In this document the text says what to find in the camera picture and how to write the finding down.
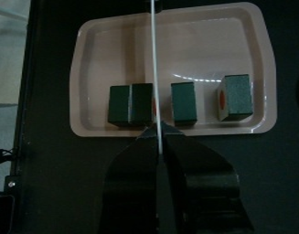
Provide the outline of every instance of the tray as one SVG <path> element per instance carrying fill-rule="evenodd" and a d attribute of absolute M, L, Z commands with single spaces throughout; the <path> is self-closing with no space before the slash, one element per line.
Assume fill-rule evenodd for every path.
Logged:
<path fill-rule="evenodd" d="M 264 133 L 277 121 L 276 60 L 257 5 L 165 10 L 157 15 L 162 119 L 173 124 L 171 83 L 194 81 L 198 122 L 187 135 Z M 254 114 L 219 122 L 217 88 L 225 75 L 249 74 Z M 107 122 L 113 85 L 153 83 L 150 14 L 88 21 L 79 30 L 70 75 L 70 122 L 79 136 L 138 136 Z"/>

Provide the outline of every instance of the block with red mark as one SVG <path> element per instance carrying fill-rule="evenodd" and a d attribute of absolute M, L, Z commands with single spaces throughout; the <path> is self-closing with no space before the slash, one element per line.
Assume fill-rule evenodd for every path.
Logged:
<path fill-rule="evenodd" d="M 218 88 L 221 121 L 241 121 L 253 115 L 250 75 L 225 76 Z"/>

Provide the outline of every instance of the dark green cube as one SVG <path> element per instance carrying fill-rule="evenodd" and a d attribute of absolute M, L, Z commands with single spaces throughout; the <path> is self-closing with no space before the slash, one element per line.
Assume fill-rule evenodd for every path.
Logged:
<path fill-rule="evenodd" d="M 177 126 L 197 123 L 194 82 L 173 83 L 174 123 Z"/>
<path fill-rule="evenodd" d="M 107 121 L 119 127 L 130 125 L 130 85 L 110 87 Z"/>
<path fill-rule="evenodd" d="M 153 84 L 131 85 L 131 119 L 133 125 L 153 124 Z"/>
<path fill-rule="evenodd" d="M 253 115 L 250 75 L 225 76 L 218 88 L 221 121 L 241 121 Z"/>

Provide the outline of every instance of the wooden block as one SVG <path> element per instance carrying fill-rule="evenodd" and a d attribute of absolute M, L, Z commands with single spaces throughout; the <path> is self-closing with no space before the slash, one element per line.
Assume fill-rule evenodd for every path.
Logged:
<path fill-rule="evenodd" d="M 174 123 L 177 126 L 194 125 L 197 123 L 194 83 L 173 83 L 171 87 Z"/>
<path fill-rule="evenodd" d="M 149 126 L 153 120 L 153 84 L 133 84 L 130 124 Z"/>
<path fill-rule="evenodd" d="M 250 76 L 225 76 L 218 88 L 221 121 L 241 121 L 253 115 Z"/>
<path fill-rule="evenodd" d="M 110 87 L 107 121 L 119 127 L 151 125 L 153 84 Z"/>
<path fill-rule="evenodd" d="M 119 127 L 130 125 L 130 85 L 110 87 L 107 121 Z"/>

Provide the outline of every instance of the dark background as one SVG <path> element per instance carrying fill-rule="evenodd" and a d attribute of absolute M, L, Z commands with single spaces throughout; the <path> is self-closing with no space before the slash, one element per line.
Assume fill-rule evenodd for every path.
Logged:
<path fill-rule="evenodd" d="M 165 1 L 165 9 L 238 1 Z M 299 233 L 299 1 L 250 1 L 264 12 L 278 71 L 278 122 L 264 134 L 195 137 L 235 166 L 257 234 Z M 14 233 L 96 233 L 103 178 L 134 138 L 80 138 L 68 79 L 79 27 L 145 12 L 143 0 L 32 0 L 15 145 Z"/>

